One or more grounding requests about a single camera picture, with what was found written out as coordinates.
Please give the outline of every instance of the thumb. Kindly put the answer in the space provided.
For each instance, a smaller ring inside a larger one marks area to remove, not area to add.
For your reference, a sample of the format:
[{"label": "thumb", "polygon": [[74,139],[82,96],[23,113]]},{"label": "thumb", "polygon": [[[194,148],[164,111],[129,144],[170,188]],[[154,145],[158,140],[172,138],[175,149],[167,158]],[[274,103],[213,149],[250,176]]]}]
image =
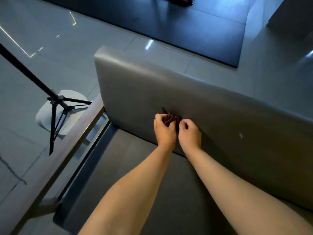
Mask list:
[{"label": "thumb", "polygon": [[182,131],[182,130],[186,130],[186,124],[183,121],[179,123],[179,131]]},{"label": "thumb", "polygon": [[173,121],[173,122],[170,123],[169,128],[170,128],[171,130],[175,130],[175,126],[176,126],[176,121]]}]

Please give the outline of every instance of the person's left hand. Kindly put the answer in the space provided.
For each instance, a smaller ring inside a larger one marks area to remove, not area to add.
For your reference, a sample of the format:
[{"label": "person's left hand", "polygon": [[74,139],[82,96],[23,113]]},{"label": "person's left hand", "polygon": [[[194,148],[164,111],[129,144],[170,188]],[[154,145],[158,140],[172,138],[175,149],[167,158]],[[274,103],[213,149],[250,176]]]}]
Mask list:
[{"label": "person's left hand", "polygon": [[156,134],[156,139],[159,147],[164,147],[166,150],[173,151],[175,148],[176,142],[176,122],[170,123],[170,126],[167,127],[162,119],[166,114],[156,114],[156,118],[153,122],[154,132]]}]

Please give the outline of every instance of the white chair seat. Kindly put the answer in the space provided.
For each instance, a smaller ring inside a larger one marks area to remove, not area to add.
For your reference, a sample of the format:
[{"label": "white chair seat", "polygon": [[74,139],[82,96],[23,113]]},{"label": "white chair seat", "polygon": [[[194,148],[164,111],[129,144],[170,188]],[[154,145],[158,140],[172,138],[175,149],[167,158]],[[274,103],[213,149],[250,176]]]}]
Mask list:
[{"label": "white chair seat", "polygon": [[[73,90],[61,90],[59,95],[63,95],[67,98],[73,98],[73,99],[88,101],[84,95],[80,94],[79,92],[73,91]],[[82,103],[68,102],[68,101],[65,101],[65,103],[69,106],[82,105]],[[63,139],[68,134],[68,132],[76,124],[78,119],[83,115],[83,113],[87,109],[87,107],[88,106],[77,106],[77,109],[71,110],[68,113],[68,115],[65,119],[65,122],[59,131],[59,134],[58,134],[59,138]],[[63,107],[58,105],[55,124],[57,124],[57,122],[59,121],[59,118],[61,117],[62,112],[63,112]],[[40,127],[44,128],[47,131],[51,130],[51,113],[52,113],[52,105],[50,104],[50,101],[47,101],[41,107],[41,109],[38,111],[38,113],[36,115],[36,119],[35,119],[36,123]]]}]

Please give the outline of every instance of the dark rug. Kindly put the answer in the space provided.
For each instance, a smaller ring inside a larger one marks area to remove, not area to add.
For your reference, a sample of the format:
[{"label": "dark rug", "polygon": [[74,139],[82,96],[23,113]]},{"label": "dark rug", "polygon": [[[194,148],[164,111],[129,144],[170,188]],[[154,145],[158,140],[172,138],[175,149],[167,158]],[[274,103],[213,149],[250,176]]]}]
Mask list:
[{"label": "dark rug", "polygon": [[238,67],[250,0],[45,0]]}]

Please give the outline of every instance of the person's left arm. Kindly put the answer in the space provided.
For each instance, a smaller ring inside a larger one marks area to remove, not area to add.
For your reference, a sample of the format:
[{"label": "person's left arm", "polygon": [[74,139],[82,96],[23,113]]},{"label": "person's left arm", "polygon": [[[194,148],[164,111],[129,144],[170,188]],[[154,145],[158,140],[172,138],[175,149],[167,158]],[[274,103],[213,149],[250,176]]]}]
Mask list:
[{"label": "person's left arm", "polygon": [[158,147],[108,190],[79,235],[140,233],[175,147],[175,122],[166,127],[162,121],[164,116],[156,114],[154,120]]}]

